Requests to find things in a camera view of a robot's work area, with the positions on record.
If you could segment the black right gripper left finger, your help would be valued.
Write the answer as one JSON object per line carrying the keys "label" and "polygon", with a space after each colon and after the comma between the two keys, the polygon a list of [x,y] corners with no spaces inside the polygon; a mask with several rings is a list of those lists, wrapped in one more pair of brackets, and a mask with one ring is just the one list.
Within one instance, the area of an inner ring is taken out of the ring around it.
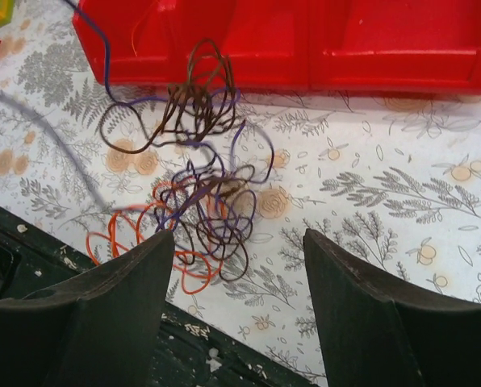
{"label": "black right gripper left finger", "polygon": [[0,300],[0,386],[144,386],[174,258],[160,231],[25,298]]}

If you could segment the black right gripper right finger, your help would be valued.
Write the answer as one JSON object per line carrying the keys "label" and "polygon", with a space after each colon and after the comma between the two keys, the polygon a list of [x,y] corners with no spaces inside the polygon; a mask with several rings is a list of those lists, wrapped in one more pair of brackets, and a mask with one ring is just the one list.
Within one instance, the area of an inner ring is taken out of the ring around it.
{"label": "black right gripper right finger", "polygon": [[406,282],[315,230],[303,237],[331,386],[481,386],[481,304]]}

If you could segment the red three-compartment tray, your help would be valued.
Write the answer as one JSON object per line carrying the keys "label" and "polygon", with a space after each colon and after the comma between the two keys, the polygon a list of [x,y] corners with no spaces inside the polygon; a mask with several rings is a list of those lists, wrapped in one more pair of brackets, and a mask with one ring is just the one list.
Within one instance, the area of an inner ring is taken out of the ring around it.
{"label": "red three-compartment tray", "polygon": [[213,40],[242,89],[481,94],[481,1],[82,1],[97,81],[180,82]]}

